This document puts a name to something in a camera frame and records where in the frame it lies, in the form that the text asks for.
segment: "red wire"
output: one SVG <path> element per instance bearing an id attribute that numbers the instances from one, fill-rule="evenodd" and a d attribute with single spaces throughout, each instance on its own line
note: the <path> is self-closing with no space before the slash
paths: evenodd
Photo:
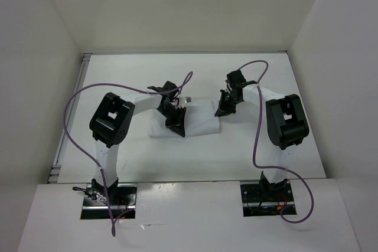
<path id="1" fill-rule="evenodd" d="M 282 192 L 281 192 L 281 196 L 283 196 L 283 198 L 285 199 L 285 206 L 286 206 L 288 204 L 288 199 L 286 198 L 286 196 Z"/>

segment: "white towel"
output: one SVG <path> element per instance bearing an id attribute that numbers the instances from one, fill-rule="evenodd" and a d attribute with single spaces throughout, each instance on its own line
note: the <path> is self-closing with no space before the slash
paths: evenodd
<path id="1" fill-rule="evenodd" d="M 187 103 L 185 114 L 185 137 L 195 137 L 220 133 L 219 118 L 214 117 L 218 102 L 197 100 Z M 165 127 L 165 117 L 156 109 L 152 112 L 148 136 L 150 138 L 182 138 Z"/>

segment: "white tabletop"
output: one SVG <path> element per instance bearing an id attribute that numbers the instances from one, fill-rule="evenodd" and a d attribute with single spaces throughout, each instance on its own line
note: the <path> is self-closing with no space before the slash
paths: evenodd
<path id="1" fill-rule="evenodd" d="M 309 210 L 301 181 L 291 181 L 298 220 Z M 311 179 L 312 216 L 287 224 L 280 216 L 243 217 L 240 185 L 227 182 L 138 184 L 134 220 L 80 220 L 83 193 L 69 184 L 39 185 L 18 252 L 271 251 L 358 252 L 333 179 Z"/>
<path id="2" fill-rule="evenodd" d="M 181 84 L 189 71 L 192 80 L 183 96 L 220 98 L 226 74 L 242 64 L 263 59 L 269 70 L 263 87 L 282 94 L 299 94 L 287 54 L 127 54 L 93 55 L 86 71 L 84 86 L 108 82 L 136 88 L 162 86 L 167 80 Z M 247 80 L 256 80 L 264 64 L 243 69 Z M 73 117 L 71 134 L 90 153 L 95 141 L 89 122 L 105 93 L 122 96 L 125 89 L 95 87 L 80 95 Z M 151 112 L 133 117 L 126 139 L 120 144 L 118 177 L 120 182 L 226 181 L 259 179 L 260 170 L 252 165 L 252 148 L 258 122 L 258 108 L 249 103 L 237 106 L 237 113 L 220 118 L 221 133 L 193 138 L 152 139 L 147 136 Z M 258 147 L 258 163 L 266 165 L 272 156 L 272 144 L 263 123 Z M 94 163 L 71 143 L 63 143 L 59 160 L 62 167 L 58 182 L 90 182 Z M 304 178 L 325 178 L 312 132 L 304 139 L 289 167 Z"/>

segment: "white wall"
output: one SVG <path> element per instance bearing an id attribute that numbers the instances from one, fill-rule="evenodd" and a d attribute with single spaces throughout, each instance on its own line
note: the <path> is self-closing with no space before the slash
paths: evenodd
<path id="1" fill-rule="evenodd" d="M 320 155 L 363 251 L 378 230 L 378 0 L 316 0 L 289 51 Z"/>
<path id="2" fill-rule="evenodd" d="M 50 0 L 0 0 L 0 251 L 16 251 L 80 53 Z"/>
<path id="3" fill-rule="evenodd" d="M 84 51 L 287 50 L 314 0 L 53 0 Z"/>

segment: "black bracket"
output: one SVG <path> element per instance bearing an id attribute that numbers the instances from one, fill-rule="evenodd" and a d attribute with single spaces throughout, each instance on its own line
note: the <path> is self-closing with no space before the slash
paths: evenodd
<path id="1" fill-rule="evenodd" d="M 154 90 L 157 93 L 162 93 L 164 91 L 170 91 L 176 89 L 177 86 L 167 81 L 163 87 L 148 87 L 148 89 Z M 162 95 L 162 99 L 157 110 L 164 115 L 165 127 L 173 132 L 179 134 L 181 137 L 185 137 L 185 113 L 187 111 L 186 107 L 176 107 L 172 103 L 177 100 L 178 90 L 173 91 L 169 94 Z"/>
<path id="2" fill-rule="evenodd" d="M 268 135 L 272 143 L 281 150 L 301 144 L 309 134 L 309 127 L 299 96 L 291 94 L 283 99 L 269 100 L 265 105 Z"/>
<path id="3" fill-rule="evenodd" d="M 243 88 L 245 86 L 256 84 L 256 81 L 247 81 L 241 70 L 235 70 L 227 74 L 227 89 L 220 90 L 221 96 L 218 109 L 215 116 L 227 116 L 236 113 L 236 105 L 243 102 Z"/>
<path id="4" fill-rule="evenodd" d="M 264 196 L 277 195 L 278 193 L 285 190 L 287 183 L 288 183 L 287 179 L 284 179 L 283 181 L 278 182 L 278 183 L 270 183 L 266 179 L 264 172 L 261 172 L 259 185 L 262 191 L 262 195 Z"/>
<path id="5" fill-rule="evenodd" d="M 133 103 L 107 93 L 89 123 L 94 139 L 100 140 L 108 148 L 120 144 L 128 133 L 134 108 Z M 116 113 L 116 116 L 113 118 L 109 113 Z"/>

